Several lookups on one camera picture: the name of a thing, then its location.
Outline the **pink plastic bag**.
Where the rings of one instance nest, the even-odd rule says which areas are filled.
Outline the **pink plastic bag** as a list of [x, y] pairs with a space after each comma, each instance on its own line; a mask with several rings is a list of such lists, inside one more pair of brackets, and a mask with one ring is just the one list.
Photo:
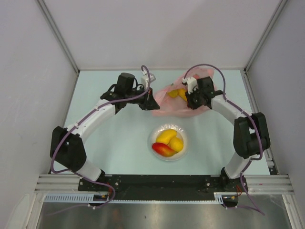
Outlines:
[[184, 75], [181, 75], [172, 84], [165, 86], [163, 89], [154, 93], [154, 99], [160, 106], [159, 110], [153, 110], [153, 116], [173, 116], [180, 118], [194, 117], [202, 114], [205, 111], [210, 110], [207, 106], [201, 106], [196, 110], [192, 110], [187, 107], [187, 102], [179, 96], [171, 98], [167, 95], [167, 92], [184, 88], [187, 91], [187, 86], [182, 84]]

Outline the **yellow fake mango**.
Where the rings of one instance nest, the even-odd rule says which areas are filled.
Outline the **yellow fake mango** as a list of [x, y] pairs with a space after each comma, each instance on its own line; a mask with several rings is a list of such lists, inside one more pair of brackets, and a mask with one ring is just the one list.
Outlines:
[[156, 143], [169, 144], [170, 140], [177, 136], [177, 131], [173, 129], [163, 130], [156, 138]]

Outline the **red fake mango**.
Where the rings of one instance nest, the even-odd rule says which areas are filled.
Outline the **red fake mango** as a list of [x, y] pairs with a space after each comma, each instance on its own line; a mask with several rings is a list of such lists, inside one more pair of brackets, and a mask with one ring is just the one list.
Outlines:
[[152, 149], [163, 157], [172, 157], [177, 153], [164, 143], [154, 143], [152, 144]]

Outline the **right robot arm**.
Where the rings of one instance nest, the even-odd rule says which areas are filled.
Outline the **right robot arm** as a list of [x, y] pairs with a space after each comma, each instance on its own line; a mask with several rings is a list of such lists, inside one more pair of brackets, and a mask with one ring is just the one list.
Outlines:
[[237, 182], [243, 184], [240, 176], [252, 161], [260, 160], [263, 152], [270, 147], [270, 137], [265, 115], [249, 114], [226, 98], [221, 90], [215, 90], [211, 77], [184, 78], [182, 84], [187, 87], [185, 96], [187, 106], [193, 110], [207, 106], [220, 113], [234, 126], [233, 146], [235, 152], [230, 162], [222, 168], [220, 187], [232, 191]]

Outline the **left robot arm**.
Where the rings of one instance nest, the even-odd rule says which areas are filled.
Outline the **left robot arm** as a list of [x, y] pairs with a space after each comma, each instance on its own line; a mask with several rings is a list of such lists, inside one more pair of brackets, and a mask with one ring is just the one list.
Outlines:
[[99, 191], [105, 186], [105, 172], [89, 161], [85, 152], [85, 141], [106, 120], [117, 114], [127, 104], [136, 104], [144, 111], [160, 107], [153, 97], [152, 73], [143, 70], [141, 82], [130, 73], [121, 73], [115, 84], [100, 96], [95, 107], [75, 124], [56, 127], [52, 132], [51, 161], [65, 167], [81, 177], [89, 179], [89, 186]]

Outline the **yellow fake fruit in bag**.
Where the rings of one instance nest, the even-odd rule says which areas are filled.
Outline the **yellow fake fruit in bag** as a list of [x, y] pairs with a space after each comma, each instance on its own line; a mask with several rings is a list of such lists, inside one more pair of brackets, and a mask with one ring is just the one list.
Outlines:
[[179, 89], [175, 89], [172, 91], [167, 92], [167, 95], [171, 98], [176, 98], [176, 97], [180, 97], [182, 98], [184, 101], [187, 102], [187, 98], [186, 98], [186, 93], [187, 91], [184, 88], [179, 88]]

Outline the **white paper plate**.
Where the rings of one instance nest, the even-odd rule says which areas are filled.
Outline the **white paper plate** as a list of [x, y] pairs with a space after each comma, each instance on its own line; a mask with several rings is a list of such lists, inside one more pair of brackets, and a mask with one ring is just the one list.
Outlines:
[[164, 161], [177, 161], [187, 153], [189, 145], [186, 130], [179, 125], [163, 124], [152, 131], [148, 146], [152, 153]]

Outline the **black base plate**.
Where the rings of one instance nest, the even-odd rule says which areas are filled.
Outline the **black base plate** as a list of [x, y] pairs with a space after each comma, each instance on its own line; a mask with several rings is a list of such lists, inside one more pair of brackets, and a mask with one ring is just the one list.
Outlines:
[[204, 201], [214, 193], [240, 193], [246, 180], [226, 175], [105, 175], [102, 183], [115, 190], [115, 200]]

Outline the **aluminium frame rail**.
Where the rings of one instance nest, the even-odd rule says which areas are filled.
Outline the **aluminium frame rail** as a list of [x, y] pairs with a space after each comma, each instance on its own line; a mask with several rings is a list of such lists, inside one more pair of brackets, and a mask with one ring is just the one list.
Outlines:
[[49, 10], [46, 2], [44, 0], [35, 0], [39, 10], [41, 11], [43, 17], [45, 18], [51, 32], [53, 33], [55, 39], [57, 40], [63, 54], [65, 55], [65, 57], [67, 58], [70, 66], [72, 67], [72, 69], [74, 70], [74, 72], [76, 73], [76, 75], [79, 75], [80, 73], [80, 69], [78, 68], [76, 61], [74, 60], [71, 51], [64, 39], [64, 37], [62, 36], [56, 21], [54, 20], [51, 11]]

